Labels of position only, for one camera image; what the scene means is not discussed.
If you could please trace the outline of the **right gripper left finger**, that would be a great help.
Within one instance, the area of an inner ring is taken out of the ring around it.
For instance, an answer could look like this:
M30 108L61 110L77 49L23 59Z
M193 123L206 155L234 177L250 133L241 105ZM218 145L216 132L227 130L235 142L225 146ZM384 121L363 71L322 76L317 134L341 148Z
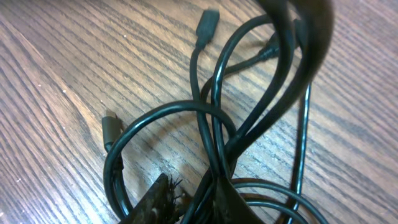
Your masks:
M181 179L162 173L151 185L136 206L132 206L127 196L123 176L118 176L118 204L122 209L121 223L156 224L177 223L183 215L183 205L177 200L176 188Z

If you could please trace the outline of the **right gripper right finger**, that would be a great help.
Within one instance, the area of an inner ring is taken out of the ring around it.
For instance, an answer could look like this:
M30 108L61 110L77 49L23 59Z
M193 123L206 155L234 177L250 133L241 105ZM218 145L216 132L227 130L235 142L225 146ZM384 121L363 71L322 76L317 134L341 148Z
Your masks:
M214 206L215 223L263 224L225 177L217 179Z

